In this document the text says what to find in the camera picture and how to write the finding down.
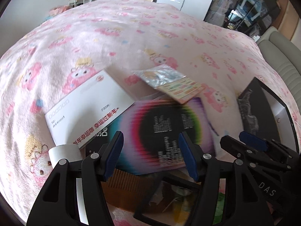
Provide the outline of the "brown comb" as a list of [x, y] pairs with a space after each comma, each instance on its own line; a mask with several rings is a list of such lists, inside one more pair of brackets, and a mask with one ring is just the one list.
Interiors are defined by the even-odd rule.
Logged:
[[105, 199], [111, 206], [134, 212], [161, 176], [162, 173], [137, 176], [115, 169], [113, 176], [102, 182]]

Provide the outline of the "white envelope red text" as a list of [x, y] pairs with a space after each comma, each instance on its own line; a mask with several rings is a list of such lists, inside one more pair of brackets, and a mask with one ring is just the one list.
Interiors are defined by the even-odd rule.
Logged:
[[134, 99], [102, 70], [54, 105], [45, 120], [56, 146], [82, 148], [132, 104]]

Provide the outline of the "dark glass display cabinet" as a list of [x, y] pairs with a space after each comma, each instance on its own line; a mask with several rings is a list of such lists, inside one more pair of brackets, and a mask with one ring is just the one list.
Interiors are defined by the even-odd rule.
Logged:
[[212, 0], [204, 21], [257, 38], [280, 12], [277, 0]]

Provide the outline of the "colourful Smart Devil box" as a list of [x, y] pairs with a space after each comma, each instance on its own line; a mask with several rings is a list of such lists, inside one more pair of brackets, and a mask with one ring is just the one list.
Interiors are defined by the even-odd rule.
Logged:
[[137, 101], [85, 146], [88, 156], [121, 131], [124, 145], [116, 168], [134, 175], [157, 173], [185, 166], [178, 145], [186, 132], [205, 153], [215, 155], [211, 127], [199, 97], [186, 104], [171, 99]]

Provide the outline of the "pink cartoon print blanket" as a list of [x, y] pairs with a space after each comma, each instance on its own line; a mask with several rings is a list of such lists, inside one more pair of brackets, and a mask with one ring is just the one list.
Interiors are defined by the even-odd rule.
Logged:
[[154, 93], [133, 75], [160, 60], [202, 84], [200, 98], [219, 134], [242, 128], [236, 98], [258, 78], [288, 106], [293, 91], [248, 36], [195, 19], [174, 6], [97, 0], [63, 12], [23, 36], [1, 57], [1, 194], [26, 221], [47, 179], [54, 142], [45, 114], [94, 73], [108, 69], [135, 99]]

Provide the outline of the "white paper roll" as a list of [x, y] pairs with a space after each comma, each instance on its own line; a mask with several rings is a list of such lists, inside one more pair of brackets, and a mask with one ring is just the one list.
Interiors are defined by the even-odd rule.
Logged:
[[76, 221], [88, 225], [88, 218], [84, 204], [81, 175], [83, 156], [76, 144], [62, 144], [49, 150], [52, 167], [65, 167], [66, 172], [66, 211]]

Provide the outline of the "yellow green snack bag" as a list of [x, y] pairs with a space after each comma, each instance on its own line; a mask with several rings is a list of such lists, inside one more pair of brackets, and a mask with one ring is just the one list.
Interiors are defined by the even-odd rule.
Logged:
[[224, 207], [224, 197], [225, 195], [223, 193], [218, 194], [213, 225], [221, 222]]

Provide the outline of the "pink plush toys on floor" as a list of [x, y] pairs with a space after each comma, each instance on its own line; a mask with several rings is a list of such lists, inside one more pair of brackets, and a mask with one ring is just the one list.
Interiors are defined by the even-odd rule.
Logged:
[[64, 5], [64, 6], [58, 6], [54, 7], [49, 11], [49, 14], [45, 18], [44, 22], [48, 21], [49, 19], [69, 10], [71, 7], [69, 5]]

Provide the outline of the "small black tray box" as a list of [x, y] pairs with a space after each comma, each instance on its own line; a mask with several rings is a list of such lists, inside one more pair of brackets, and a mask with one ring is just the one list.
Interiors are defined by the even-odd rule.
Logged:
[[200, 189], [197, 183], [161, 173], [133, 217], [147, 225], [185, 225]]

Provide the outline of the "grey upholstered headboard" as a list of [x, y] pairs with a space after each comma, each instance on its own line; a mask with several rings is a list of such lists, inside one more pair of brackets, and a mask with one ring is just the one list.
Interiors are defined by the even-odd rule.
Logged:
[[265, 61], [280, 75], [293, 95], [300, 94], [300, 50], [275, 27], [270, 27], [257, 45]]

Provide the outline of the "black Daphne shoe box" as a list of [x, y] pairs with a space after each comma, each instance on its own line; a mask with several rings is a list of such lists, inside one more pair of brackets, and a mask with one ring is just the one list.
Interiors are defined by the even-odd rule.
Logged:
[[237, 99], [244, 131], [276, 140], [299, 152], [296, 129], [286, 104], [258, 78], [253, 78]]

